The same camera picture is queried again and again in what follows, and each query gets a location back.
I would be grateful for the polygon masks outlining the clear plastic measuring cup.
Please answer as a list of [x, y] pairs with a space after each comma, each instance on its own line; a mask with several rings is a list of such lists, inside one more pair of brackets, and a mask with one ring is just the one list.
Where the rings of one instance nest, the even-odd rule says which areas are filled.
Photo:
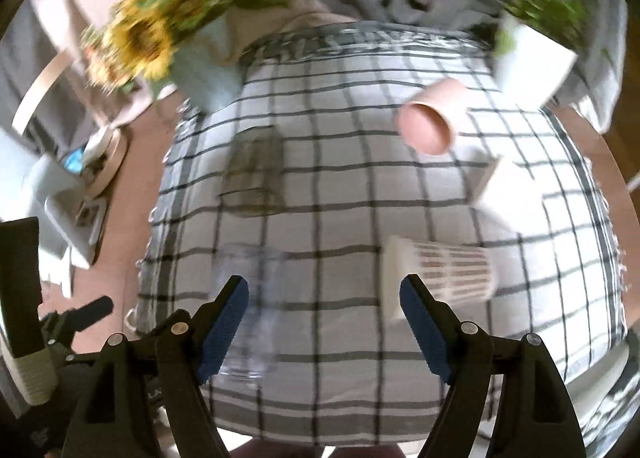
[[276, 366], [278, 329], [283, 312], [286, 254], [250, 244], [226, 244], [213, 263], [213, 293], [233, 275], [248, 285], [247, 308], [230, 344], [221, 376], [257, 384]]

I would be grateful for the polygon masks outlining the white patterned paper cup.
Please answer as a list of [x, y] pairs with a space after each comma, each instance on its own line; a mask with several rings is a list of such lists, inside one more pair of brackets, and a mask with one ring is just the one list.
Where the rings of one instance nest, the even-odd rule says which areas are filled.
[[491, 299], [497, 271], [484, 248], [450, 246], [392, 236], [382, 252], [382, 312], [388, 323], [405, 317], [399, 300], [402, 280], [416, 274], [431, 295], [450, 305], [477, 304]]

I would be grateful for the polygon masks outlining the white square cup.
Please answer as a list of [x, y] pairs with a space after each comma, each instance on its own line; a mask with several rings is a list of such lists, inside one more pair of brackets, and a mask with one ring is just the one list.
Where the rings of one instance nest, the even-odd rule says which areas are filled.
[[454, 171], [454, 203], [469, 206], [498, 156], [475, 145], [456, 144], [449, 152]]

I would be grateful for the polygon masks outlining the pink plastic cup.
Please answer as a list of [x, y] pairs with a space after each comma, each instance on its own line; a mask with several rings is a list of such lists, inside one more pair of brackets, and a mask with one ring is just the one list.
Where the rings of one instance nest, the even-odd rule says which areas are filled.
[[396, 128], [416, 152], [442, 156], [454, 145], [469, 104], [469, 90], [458, 79], [442, 78], [398, 108]]

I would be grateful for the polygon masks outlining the clear drinking glass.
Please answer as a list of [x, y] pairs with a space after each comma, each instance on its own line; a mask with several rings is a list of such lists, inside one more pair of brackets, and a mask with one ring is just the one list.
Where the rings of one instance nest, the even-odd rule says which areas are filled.
[[248, 128], [233, 137], [219, 201], [241, 218], [276, 215], [285, 208], [284, 141], [276, 126]]

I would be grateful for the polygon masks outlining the checkered grey white cloth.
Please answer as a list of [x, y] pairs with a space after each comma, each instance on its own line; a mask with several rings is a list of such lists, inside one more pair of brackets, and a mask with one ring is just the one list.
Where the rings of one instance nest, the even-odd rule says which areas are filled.
[[[395, 235], [485, 248], [497, 293], [459, 317], [499, 337], [538, 334], [565, 380], [625, 339], [617, 241], [588, 160], [550, 111], [508, 100], [485, 60], [462, 33], [307, 28], [248, 47], [229, 106], [184, 109], [150, 215], [137, 330], [195, 311], [226, 244], [288, 257], [276, 367], [260, 386], [204, 386], [218, 426], [317, 445], [424, 438], [446, 388], [409, 326], [384, 321], [382, 248]], [[498, 156], [469, 206], [454, 203], [450, 150], [420, 154], [395, 123], [402, 104], [447, 77], [470, 96], [454, 145]], [[285, 208], [241, 218], [219, 201], [224, 167], [235, 134], [263, 126], [283, 137]]]

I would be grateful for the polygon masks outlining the light blue ribbed vase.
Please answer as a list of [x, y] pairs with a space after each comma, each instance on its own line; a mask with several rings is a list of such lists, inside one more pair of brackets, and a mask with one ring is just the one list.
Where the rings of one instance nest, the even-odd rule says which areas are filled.
[[234, 59], [227, 15], [221, 15], [180, 42], [169, 76], [192, 105], [209, 113], [218, 112], [240, 95], [243, 70]]

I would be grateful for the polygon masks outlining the yellow sunflower bouquet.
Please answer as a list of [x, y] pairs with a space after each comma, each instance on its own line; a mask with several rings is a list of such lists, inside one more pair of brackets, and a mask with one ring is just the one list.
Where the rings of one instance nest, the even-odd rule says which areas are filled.
[[137, 78], [166, 81], [180, 44], [230, 10], [285, 7], [294, 0], [120, 0], [102, 27], [87, 26], [81, 48], [89, 84], [107, 93]]

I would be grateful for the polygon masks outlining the white plant pot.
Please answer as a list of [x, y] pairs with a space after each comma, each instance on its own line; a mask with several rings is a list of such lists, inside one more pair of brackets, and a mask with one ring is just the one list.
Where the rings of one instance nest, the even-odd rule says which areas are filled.
[[492, 52], [496, 85], [526, 112], [544, 106], [559, 90], [577, 53], [503, 11]]

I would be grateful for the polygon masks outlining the green potted plant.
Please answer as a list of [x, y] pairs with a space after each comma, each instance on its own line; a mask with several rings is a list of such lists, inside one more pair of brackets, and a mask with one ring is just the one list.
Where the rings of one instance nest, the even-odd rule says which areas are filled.
[[582, 45], [587, 17], [582, 0], [506, 0], [501, 5], [504, 18], [515, 18], [568, 50]]

